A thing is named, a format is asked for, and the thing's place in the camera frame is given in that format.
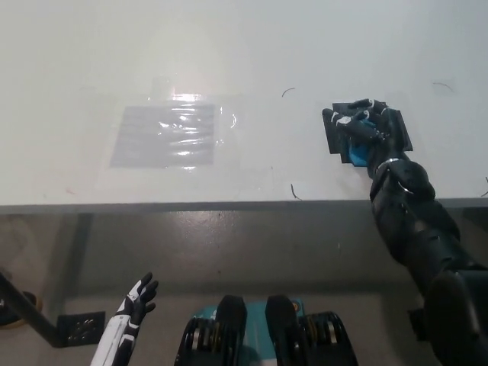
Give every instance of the robot finger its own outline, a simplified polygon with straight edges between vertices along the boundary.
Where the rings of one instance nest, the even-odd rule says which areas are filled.
[[[368,108],[376,114],[382,114],[383,111],[388,108],[387,104],[383,101],[377,101],[376,99],[361,99],[359,101],[353,101],[348,105],[349,108]]]

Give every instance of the black metal stand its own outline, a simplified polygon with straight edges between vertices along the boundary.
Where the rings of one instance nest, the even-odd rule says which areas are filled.
[[[104,332],[104,312],[62,315],[54,326],[2,273],[0,299],[56,348],[97,344]]]

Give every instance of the robot forearm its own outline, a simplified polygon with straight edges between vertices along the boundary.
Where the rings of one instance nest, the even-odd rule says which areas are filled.
[[[379,166],[370,199],[390,254],[425,294],[442,271],[482,268],[460,246],[458,226],[435,200],[425,169],[408,159]]]

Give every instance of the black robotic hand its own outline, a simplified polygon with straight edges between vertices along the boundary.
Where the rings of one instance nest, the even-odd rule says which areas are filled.
[[[398,111],[382,101],[361,99],[349,104],[349,109],[357,110],[353,117],[343,116],[331,109],[323,114],[337,126],[337,130],[353,143],[369,146],[368,173],[374,177],[383,162],[408,160],[404,151],[407,138],[400,126]],[[368,120],[371,125],[363,124]]]

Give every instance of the black wheel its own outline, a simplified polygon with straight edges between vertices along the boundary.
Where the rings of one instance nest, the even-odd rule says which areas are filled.
[[[39,297],[30,292],[24,292],[24,296],[36,307],[38,311],[41,311],[43,303]],[[0,330],[13,329],[19,326],[23,326],[25,321],[20,318],[16,313],[8,308],[8,306],[0,299]]]

